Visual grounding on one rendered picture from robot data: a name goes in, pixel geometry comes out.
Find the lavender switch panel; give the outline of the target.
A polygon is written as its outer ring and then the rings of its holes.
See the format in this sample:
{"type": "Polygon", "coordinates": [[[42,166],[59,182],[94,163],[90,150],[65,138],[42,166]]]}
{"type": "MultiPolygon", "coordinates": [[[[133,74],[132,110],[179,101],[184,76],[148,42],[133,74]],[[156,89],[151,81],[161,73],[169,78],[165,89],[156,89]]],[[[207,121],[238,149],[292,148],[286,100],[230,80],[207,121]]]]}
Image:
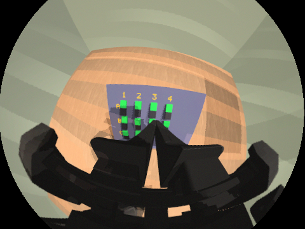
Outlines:
{"type": "Polygon", "coordinates": [[[106,84],[114,139],[129,141],[159,120],[188,144],[200,118],[206,94],[172,87],[106,84]]]}

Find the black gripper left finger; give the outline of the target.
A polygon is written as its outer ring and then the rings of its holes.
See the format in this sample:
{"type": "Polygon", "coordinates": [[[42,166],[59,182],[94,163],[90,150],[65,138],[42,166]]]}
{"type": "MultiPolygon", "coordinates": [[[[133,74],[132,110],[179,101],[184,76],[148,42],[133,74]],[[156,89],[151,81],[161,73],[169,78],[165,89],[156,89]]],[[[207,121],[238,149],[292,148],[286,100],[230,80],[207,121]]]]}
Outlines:
{"type": "Polygon", "coordinates": [[[107,139],[106,137],[94,137],[91,140],[91,147],[97,155],[97,158],[106,158],[107,160],[119,161],[120,163],[130,163],[130,165],[139,166],[139,178],[142,180],[144,188],[148,165],[153,150],[155,138],[156,120],[153,120],[138,135],[132,137],[129,141],[120,141],[116,139],[107,139]]]}

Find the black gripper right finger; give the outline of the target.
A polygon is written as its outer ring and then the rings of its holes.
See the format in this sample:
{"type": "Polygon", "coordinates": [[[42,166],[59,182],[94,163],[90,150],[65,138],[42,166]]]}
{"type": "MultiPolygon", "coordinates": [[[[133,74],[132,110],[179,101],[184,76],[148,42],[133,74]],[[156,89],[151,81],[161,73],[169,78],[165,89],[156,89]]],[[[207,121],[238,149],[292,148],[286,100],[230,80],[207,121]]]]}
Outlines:
{"type": "Polygon", "coordinates": [[[168,188],[168,182],[184,161],[216,156],[219,158],[223,153],[222,145],[188,145],[181,142],[159,120],[156,120],[156,124],[155,140],[160,188],[168,188]]]}

